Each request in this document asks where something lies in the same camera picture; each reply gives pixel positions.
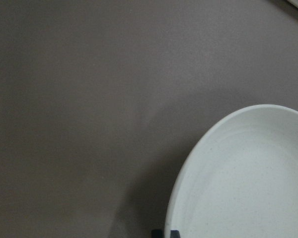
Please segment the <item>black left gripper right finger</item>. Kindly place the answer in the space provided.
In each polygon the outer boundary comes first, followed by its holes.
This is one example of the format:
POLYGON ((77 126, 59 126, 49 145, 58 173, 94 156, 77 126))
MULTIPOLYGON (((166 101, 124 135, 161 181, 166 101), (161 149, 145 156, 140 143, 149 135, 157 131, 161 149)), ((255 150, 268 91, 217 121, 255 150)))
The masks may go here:
POLYGON ((171 230, 170 231, 170 238, 181 238, 180 232, 178 230, 171 230))

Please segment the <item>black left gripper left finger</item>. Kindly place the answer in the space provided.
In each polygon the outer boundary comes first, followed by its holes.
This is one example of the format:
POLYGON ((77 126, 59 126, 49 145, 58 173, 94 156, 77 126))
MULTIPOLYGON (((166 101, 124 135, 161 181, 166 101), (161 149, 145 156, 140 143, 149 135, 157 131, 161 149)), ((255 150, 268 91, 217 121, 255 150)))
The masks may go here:
POLYGON ((163 238, 163 231, 161 229, 152 230, 151 238, 163 238))

